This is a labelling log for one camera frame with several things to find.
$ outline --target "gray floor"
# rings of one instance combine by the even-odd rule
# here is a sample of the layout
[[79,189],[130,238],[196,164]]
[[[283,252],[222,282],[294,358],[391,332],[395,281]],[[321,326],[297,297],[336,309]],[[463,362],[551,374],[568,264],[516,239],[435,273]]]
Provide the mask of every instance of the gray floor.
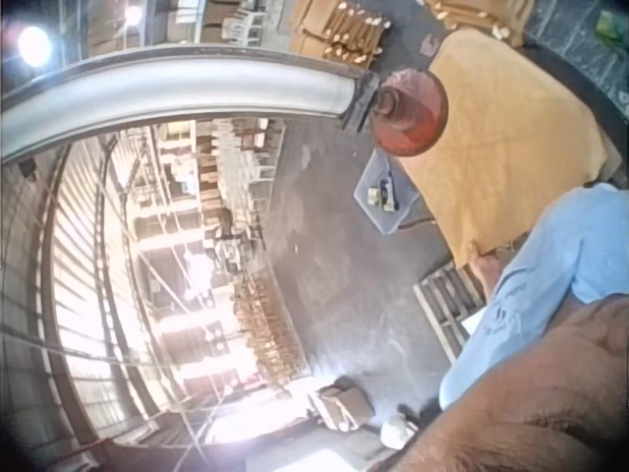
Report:
[[447,360],[412,291],[448,258],[438,229],[382,236],[354,201],[372,152],[325,120],[288,125],[266,240],[286,308],[315,376],[348,376],[377,417],[419,408]]
[[[607,3],[597,2],[597,8]],[[394,25],[383,39],[385,53],[373,64],[374,70],[385,77],[395,70],[429,65],[423,43],[429,35],[430,42],[441,40],[445,31],[415,0],[362,4],[384,13]],[[597,88],[587,71],[580,70],[584,64],[570,66],[574,58],[559,54],[569,48],[549,52],[551,39],[558,36],[553,22],[572,18],[577,10],[568,0],[541,0],[529,32],[543,47],[525,52],[593,108],[600,125],[626,154],[626,144],[621,143],[626,123],[616,116],[618,103],[605,96],[615,90],[607,90],[607,82],[622,83],[616,69],[626,60],[605,57],[606,66],[601,68],[605,82],[594,81]],[[576,36],[594,37],[591,22],[577,22],[574,30],[580,31]],[[589,58],[599,60],[604,51],[599,53]],[[369,135],[344,135],[322,120],[289,122],[266,240],[277,283],[314,375],[356,381],[370,397],[374,423],[379,424],[400,403],[419,408],[437,392],[448,367],[412,285],[449,254],[434,227],[385,237],[362,213],[352,194],[371,152]]]

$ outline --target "hand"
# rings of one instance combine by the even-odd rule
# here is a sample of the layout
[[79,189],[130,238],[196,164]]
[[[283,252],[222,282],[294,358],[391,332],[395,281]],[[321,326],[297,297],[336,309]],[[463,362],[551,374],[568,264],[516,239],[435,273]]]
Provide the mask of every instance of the hand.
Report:
[[495,255],[495,252],[481,255],[478,244],[474,242],[468,246],[468,260],[470,261],[472,274],[483,286],[485,298],[488,301],[502,275],[504,267]]

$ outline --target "cardboard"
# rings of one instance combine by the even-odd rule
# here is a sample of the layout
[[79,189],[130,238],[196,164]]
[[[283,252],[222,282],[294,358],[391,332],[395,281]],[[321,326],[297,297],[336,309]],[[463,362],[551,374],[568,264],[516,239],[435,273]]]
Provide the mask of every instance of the cardboard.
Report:
[[606,161],[591,110],[508,45],[473,29],[449,35],[429,68],[448,121],[424,154],[400,158],[457,267],[532,229],[543,210],[595,180]]

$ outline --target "concrete floor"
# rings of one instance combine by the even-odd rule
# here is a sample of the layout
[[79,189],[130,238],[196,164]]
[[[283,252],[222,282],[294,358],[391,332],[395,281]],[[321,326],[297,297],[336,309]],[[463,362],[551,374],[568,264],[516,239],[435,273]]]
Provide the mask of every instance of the concrete floor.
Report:
[[386,420],[419,408],[448,367],[412,286],[448,258],[435,226],[382,236],[353,198],[372,152],[325,120],[290,122],[267,249],[313,375],[348,376]]

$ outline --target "metal pole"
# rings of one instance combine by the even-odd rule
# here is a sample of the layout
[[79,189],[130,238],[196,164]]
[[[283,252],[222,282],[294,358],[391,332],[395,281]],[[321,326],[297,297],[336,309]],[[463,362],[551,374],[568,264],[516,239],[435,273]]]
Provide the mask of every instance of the metal pole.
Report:
[[133,125],[207,115],[313,115],[363,122],[372,73],[251,48],[129,49],[3,97],[2,163]]

